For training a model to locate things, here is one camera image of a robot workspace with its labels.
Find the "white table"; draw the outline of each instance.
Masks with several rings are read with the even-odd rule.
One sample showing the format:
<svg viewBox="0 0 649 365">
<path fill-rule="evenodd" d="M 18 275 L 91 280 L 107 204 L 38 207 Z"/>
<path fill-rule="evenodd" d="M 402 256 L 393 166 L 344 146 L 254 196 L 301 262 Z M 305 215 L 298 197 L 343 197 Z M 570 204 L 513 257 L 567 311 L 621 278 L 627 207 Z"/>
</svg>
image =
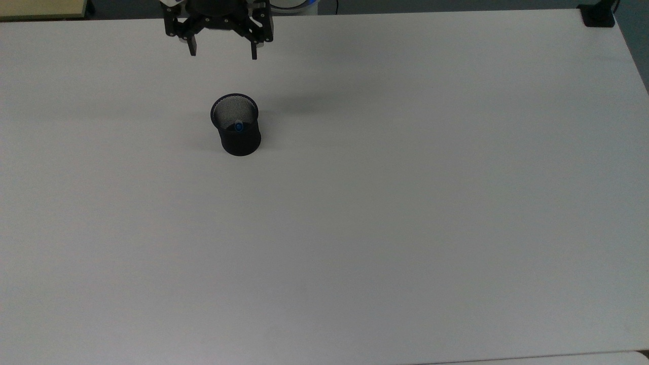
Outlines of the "white table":
<svg viewBox="0 0 649 365">
<path fill-rule="evenodd" d="M 0 24 L 0 363 L 649 348 L 649 97 L 578 10 Z M 208 113 L 260 106 L 226 154 Z"/>
</svg>

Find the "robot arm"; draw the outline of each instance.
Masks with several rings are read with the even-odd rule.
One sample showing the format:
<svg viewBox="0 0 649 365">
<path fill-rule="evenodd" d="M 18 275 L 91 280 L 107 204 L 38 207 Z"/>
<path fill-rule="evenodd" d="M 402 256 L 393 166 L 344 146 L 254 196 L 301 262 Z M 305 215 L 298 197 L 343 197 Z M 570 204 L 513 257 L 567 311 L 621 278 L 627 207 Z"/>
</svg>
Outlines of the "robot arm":
<svg viewBox="0 0 649 365">
<path fill-rule="evenodd" d="M 257 47 L 273 41 L 270 0 L 160 0 L 160 5 L 165 32 L 187 41 L 192 56 L 196 55 L 194 36 L 203 28 L 235 31 L 248 39 L 253 60 L 257 59 Z M 181 23 L 178 16 L 183 6 L 189 17 Z"/>
</svg>

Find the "wooden board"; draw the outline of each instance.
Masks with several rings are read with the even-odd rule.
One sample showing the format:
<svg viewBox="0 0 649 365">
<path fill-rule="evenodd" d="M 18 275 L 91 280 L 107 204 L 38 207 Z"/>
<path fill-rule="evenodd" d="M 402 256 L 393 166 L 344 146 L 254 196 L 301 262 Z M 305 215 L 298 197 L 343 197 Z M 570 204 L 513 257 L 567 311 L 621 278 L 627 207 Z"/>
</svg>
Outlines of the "wooden board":
<svg viewBox="0 0 649 365">
<path fill-rule="evenodd" d="M 633 351 L 463 362 L 462 365 L 649 365 L 649 360 L 644 355 Z"/>
<path fill-rule="evenodd" d="M 3 0 L 0 20 L 81 18 L 87 0 Z"/>
</svg>

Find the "gray floor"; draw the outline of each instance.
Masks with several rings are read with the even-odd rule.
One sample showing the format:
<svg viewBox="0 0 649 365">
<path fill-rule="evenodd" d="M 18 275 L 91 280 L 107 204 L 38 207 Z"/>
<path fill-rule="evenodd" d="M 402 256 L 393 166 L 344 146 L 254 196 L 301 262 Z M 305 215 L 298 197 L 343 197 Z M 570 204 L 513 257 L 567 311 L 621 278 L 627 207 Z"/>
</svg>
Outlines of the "gray floor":
<svg viewBox="0 0 649 365">
<path fill-rule="evenodd" d="M 339 0 L 339 14 L 575 8 L 598 0 Z M 93 0 L 95 19 L 160 18 L 157 0 Z M 336 0 L 321 0 L 320 14 L 333 14 Z M 649 90 L 649 1 L 622 0 L 615 14 Z"/>
</svg>

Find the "pen holder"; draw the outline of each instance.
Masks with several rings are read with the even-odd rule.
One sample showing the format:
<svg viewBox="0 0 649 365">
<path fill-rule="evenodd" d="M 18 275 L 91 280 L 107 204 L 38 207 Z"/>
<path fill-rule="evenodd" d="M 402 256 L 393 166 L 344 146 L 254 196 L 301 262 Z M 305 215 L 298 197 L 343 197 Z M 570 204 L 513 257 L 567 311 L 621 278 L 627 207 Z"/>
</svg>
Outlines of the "pen holder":
<svg viewBox="0 0 649 365">
<path fill-rule="evenodd" d="M 246 156 L 257 150 L 262 141 L 257 122 L 259 109 L 250 97 L 243 94 L 223 96 L 214 103 L 210 116 L 227 153 Z"/>
</svg>

